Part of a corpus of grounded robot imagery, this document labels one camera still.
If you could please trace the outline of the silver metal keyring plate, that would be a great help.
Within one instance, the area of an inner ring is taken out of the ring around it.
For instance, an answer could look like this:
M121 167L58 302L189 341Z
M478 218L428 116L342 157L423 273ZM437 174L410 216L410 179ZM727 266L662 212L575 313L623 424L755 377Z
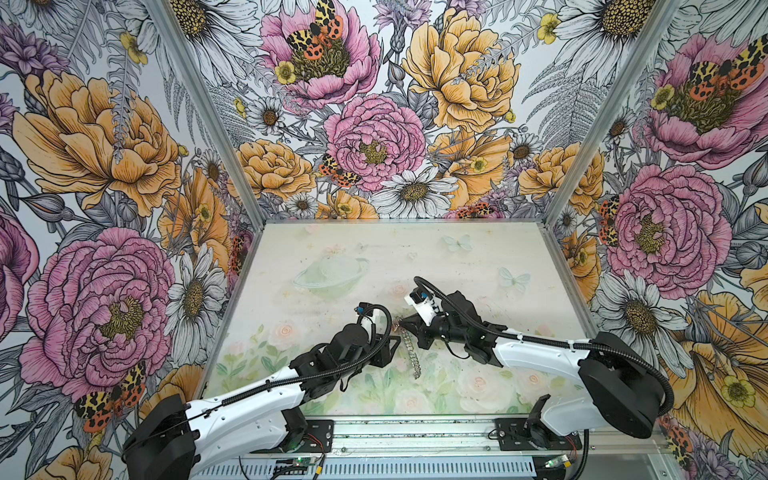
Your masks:
M411 365L413 378L418 380L422 376L422 369L416 352L416 345L413 341L413 335L407 330L402 329L401 337L407 351L407 357Z

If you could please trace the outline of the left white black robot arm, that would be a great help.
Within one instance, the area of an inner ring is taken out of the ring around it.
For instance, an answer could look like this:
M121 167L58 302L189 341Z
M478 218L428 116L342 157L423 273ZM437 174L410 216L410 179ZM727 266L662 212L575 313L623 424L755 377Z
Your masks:
M123 445L131 479L189 479L253 451L293 450L307 431L302 405L347 385L368 365L386 366L399 345L393 319L362 302L357 318L277 372L229 393L160 400Z

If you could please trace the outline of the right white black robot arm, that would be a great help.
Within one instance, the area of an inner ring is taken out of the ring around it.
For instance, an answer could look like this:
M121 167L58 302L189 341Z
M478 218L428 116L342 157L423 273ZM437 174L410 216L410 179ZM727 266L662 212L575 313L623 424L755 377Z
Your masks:
M440 340L457 343L465 356L504 370L530 369L571 380L578 392L564 400L542 394L520 424L501 438L549 448L555 439L609 426L632 438L647 439L659 417L674 404L668 379L614 334L591 339L536 337L481 319L461 292L444 294L424 279L404 298L413 314L400 326L428 350Z

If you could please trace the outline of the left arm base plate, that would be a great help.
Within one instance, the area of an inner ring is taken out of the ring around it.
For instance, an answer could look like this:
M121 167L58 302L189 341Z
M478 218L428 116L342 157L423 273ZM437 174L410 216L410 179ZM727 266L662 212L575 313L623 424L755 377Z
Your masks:
M285 453L330 453L335 426L333 420L310 419L289 427L280 448Z

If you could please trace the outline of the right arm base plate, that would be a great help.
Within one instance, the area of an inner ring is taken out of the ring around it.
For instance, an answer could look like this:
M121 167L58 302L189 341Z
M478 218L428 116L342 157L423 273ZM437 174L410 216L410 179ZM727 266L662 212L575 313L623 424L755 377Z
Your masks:
M487 438L496 441L501 451L579 451L582 448L578 434L558 436L541 422L531 423L522 417L496 418Z

